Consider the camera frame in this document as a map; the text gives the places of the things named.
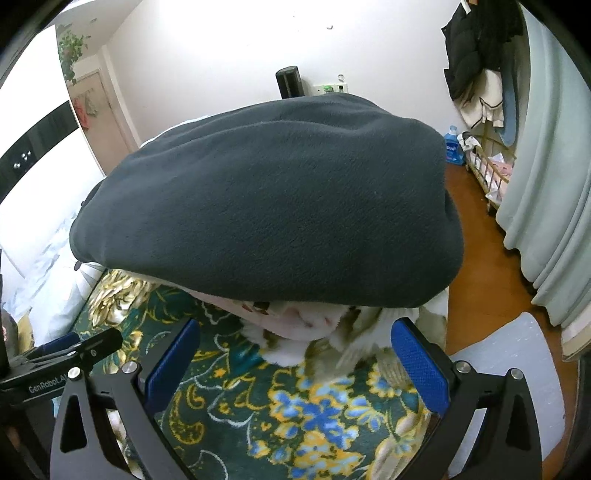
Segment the blue gripper pad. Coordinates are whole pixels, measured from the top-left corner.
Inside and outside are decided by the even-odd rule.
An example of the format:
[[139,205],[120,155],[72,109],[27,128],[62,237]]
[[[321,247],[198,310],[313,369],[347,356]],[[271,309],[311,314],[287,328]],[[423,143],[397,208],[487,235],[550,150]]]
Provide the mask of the blue gripper pad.
[[67,333],[59,338],[56,338],[55,340],[52,340],[51,342],[46,343],[45,345],[41,345],[39,347],[41,352],[37,356],[49,355],[51,353],[65,350],[72,345],[77,344],[78,342],[80,342],[80,337],[76,332]]
[[191,319],[170,344],[152,374],[147,378],[144,408],[150,416],[163,411],[168,406],[199,347],[199,340],[199,322]]
[[449,386],[445,376],[402,320],[394,322],[390,337],[392,348],[421,395],[425,406],[442,416],[450,403]]

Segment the blue detergent bottle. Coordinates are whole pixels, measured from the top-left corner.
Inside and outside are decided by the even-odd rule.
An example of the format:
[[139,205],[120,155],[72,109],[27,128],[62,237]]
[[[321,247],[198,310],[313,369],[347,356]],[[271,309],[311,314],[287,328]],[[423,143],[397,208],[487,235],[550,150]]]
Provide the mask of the blue detergent bottle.
[[452,125],[449,132],[443,138],[445,139],[446,160],[454,165],[464,165],[464,152],[457,141],[457,128]]

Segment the black jacket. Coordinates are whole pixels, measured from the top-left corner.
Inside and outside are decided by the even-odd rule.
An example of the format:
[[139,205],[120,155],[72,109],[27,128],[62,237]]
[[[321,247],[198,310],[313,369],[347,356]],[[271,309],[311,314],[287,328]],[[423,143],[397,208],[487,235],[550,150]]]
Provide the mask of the black jacket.
[[515,0],[479,0],[466,14],[458,5],[441,30],[449,68],[444,70],[450,97],[460,98],[482,69],[500,71],[503,44],[523,33]]

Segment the red cloth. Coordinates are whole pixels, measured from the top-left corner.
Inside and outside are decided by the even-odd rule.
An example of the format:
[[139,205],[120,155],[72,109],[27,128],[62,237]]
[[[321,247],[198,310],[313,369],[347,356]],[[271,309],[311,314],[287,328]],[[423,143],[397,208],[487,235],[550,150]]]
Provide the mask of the red cloth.
[[90,128],[90,124],[88,123],[88,115],[86,114],[86,109],[79,98],[74,98],[72,102],[74,105],[74,111],[76,112],[76,116],[78,117],[78,121],[80,122],[80,126],[84,130],[88,130]]

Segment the metal screw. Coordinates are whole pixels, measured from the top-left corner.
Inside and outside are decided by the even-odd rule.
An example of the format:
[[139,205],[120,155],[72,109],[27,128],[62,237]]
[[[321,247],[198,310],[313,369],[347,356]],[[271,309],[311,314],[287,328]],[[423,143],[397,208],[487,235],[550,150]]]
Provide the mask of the metal screw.
[[472,367],[468,362],[460,360],[458,363],[456,363],[456,370],[461,374],[467,374],[470,370],[472,370]]
[[78,380],[82,376],[82,370],[79,367],[72,367],[68,370],[68,378]]
[[121,366],[121,370],[123,370],[124,374],[132,374],[133,372],[135,372],[138,369],[138,364],[134,361],[131,362],[125,362],[122,366]]
[[521,370],[519,370],[518,368],[512,368],[511,369],[511,376],[513,378],[515,378],[516,380],[521,380],[521,379],[523,379],[523,372]]

